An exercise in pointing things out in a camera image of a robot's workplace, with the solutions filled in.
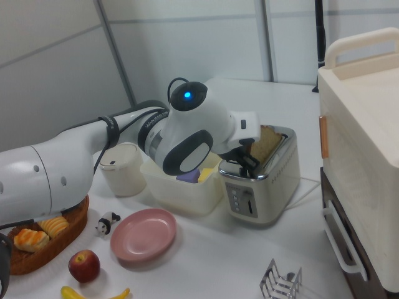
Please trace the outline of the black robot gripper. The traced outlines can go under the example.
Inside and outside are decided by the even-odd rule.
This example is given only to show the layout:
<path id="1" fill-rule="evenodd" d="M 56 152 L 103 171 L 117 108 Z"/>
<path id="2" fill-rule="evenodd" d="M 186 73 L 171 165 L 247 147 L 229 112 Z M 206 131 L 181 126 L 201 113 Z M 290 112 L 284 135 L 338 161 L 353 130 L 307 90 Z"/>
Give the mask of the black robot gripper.
<path id="1" fill-rule="evenodd" d="M 226 153 L 218 154 L 218 156 L 228 162 L 234 161 L 241 165 L 239 174 L 243 178 L 255 178 L 259 161 L 250 155 L 252 138 L 246 138 L 239 141 L 240 146 L 231 149 Z"/>

